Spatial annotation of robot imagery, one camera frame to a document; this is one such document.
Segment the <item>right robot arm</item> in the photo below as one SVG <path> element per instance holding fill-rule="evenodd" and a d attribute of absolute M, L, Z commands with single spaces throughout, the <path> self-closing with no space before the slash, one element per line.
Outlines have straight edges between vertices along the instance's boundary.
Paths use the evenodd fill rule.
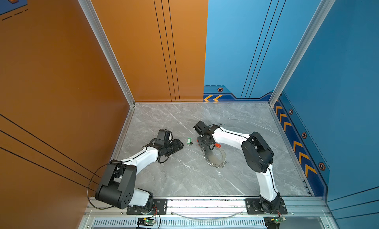
<path fill-rule="evenodd" d="M 220 144 L 243 152 L 247 165 L 256 173 L 260 187 L 259 199 L 245 201 L 249 214 L 276 214 L 280 217 L 288 213 L 273 176 L 274 152 L 260 133 L 233 132 L 218 124 L 206 125 L 203 121 L 199 121 L 193 128 L 199 135 L 197 142 L 203 156 L 212 167 L 223 168 L 226 164 L 224 152 L 222 152 L 222 159 L 218 159 L 213 154 L 213 149 L 218 148 Z"/>

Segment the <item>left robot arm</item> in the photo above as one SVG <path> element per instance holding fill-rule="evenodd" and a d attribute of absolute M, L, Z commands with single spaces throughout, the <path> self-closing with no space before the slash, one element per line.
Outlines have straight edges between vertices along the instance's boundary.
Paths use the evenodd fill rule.
<path fill-rule="evenodd" d="M 107 164 L 95 193 L 96 200 L 118 209 L 135 207 L 143 213 L 151 212 L 154 194 L 135 187 L 137 175 L 154 162 L 161 164 L 161 157 L 168 159 L 183 147 L 184 144 L 179 139 L 174 139 L 171 131 L 159 130 L 158 136 L 142 146 L 137 154 Z"/>

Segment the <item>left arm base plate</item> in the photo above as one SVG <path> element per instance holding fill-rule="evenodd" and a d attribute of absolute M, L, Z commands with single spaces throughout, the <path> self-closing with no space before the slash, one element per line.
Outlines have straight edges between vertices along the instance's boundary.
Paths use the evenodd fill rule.
<path fill-rule="evenodd" d="M 152 203 L 152 209 L 148 207 L 141 206 L 128 206 L 126 214 L 127 215 L 153 215 L 156 212 L 159 215 L 166 215 L 167 213 L 167 198 L 154 198 Z"/>

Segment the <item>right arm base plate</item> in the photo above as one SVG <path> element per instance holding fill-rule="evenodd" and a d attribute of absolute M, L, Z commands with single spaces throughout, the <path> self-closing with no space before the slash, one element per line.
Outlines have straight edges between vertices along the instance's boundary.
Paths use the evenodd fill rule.
<path fill-rule="evenodd" d="M 245 199 L 245 206 L 249 215 L 268 214 L 268 215 L 286 215 L 287 207 L 282 198 L 268 202 L 260 198 Z"/>

